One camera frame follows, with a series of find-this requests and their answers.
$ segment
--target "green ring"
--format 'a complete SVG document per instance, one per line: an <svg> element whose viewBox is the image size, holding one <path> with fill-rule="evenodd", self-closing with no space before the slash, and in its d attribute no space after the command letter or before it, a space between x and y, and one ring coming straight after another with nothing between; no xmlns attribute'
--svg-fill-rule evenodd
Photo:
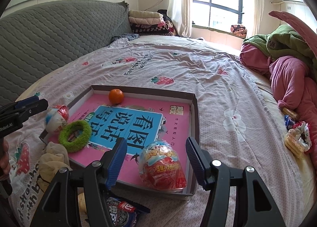
<svg viewBox="0 0 317 227"><path fill-rule="evenodd" d="M76 130L82 130L82 134L75 138L74 141L69 142L69 136ZM91 126L88 122L84 120L74 121L61 131L58 137L58 142L66 148L67 152L77 152L88 144L91 133Z"/></svg>

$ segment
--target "window frame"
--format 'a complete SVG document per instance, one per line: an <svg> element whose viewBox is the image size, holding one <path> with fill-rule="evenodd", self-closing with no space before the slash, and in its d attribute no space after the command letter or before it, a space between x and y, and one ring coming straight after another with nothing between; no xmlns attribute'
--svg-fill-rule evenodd
<svg viewBox="0 0 317 227"><path fill-rule="evenodd" d="M243 0L239 0L239 9L235 10L235 9L231 9L229 7L226 6L222 6L222 5L218 5L215 3L212 3L211 0L209 0L209 2L204 2L204 1L198 1L198 0L193 0L193 3L200 3L200 4L205 4L209 6L209 21L208 21L208 27L210 27L210 14L211 14L211 7L215 7L218 9L223 9L226 11L230 11L233 13L238 14L238 24L242 23L242 15L244 14L244 12L242 12L243 9Z"/></svg>

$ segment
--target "strawberry print bed sheet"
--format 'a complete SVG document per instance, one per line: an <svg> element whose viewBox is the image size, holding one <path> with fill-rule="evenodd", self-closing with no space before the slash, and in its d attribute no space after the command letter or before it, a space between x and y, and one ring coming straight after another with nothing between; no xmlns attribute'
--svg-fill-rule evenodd
<svg viewBox="0 0 317 227"><path fill-rule="evenodd" d="M233 55L188 39L183 47L131 44L120 39L67 64L37 86L34 94L50 105L68 104L90 85L122 85L169 89L196 94L201 147L227 166L252 165L275 199L288 227L302 221L302 181L294 157L263 97ZM10 144L13 194L10 204L21 226L28 227L43 195L36 183L38 160L45 145L39 139L45 113L31 117L21 130L7 136ZM234 219L231 190L227 226ZM139 193L122 195L151 209L138 226L199 226L209 192L197 187L188 201Z"/></svg>

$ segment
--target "headboard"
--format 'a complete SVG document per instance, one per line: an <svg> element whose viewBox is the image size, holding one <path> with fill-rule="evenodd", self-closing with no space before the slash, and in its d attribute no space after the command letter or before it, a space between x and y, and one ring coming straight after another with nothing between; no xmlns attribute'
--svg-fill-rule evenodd
<svg viewBox="0 0 317 227"><path fill-rule="evenodd" d="M95 0L53 1L0 19L0 106L38 79L131 33L129 5Z"/></svg>

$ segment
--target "orange fruit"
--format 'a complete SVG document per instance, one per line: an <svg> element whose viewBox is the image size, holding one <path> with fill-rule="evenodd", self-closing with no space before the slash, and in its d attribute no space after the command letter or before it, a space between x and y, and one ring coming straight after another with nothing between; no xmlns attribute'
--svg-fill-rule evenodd
<svg viewBox="0 0 317 227"><path fill-rule="evenodd" d="M112 89L109 93L109 101L112 104L118 104L123 101L124 95L120 89Z"/></svg>

